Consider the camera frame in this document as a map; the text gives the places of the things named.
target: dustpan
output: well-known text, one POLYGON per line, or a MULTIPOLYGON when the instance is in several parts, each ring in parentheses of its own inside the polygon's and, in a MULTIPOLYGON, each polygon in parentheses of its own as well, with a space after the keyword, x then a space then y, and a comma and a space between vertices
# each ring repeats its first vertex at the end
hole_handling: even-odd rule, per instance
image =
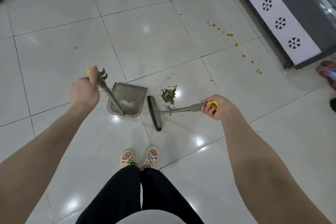
POLYGON ((125 114, 121 114, 110 99, 107 103, 107 110, 109 113, 128 117, 137 117, 140 115, 142 106, 144 105, 147 88, 115 82, 111 92, 125 114))

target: snowflake pattern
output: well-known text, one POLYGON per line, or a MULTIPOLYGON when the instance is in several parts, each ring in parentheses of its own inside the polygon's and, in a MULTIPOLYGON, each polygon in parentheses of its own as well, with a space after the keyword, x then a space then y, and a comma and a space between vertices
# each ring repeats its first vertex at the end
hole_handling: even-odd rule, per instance
POLYGON ((301 39, 297 37, 293 37, 292 39, 288 40, 289 48, 296 49, 301 46, 301 39))
POLYGON ((273 4, 272 4, 272 0, 265 0, 262 4, 262 9, 264 11, 269 11, 272 8, 273 4))
POLYGON ((275 21, 275 28, 276 29, 282 29, 284 26, 286 26, 286 19, 285 18, 280 17, 275 21))

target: person's foot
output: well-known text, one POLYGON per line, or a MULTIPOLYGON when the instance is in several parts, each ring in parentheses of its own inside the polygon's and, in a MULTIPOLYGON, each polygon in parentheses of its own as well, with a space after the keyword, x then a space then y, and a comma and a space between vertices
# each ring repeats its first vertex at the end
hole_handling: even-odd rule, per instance
POLYGON ((145 168, 155 168, 159 162, 159 158, 159 150, 156 147, 151 146, 147 151, 141 170, 144 170, 145 168))
POLYGON ((132 150, 126 150, 120 157, 121 168, 128 167, 132 163, 135 163, 135 156, 132 150))

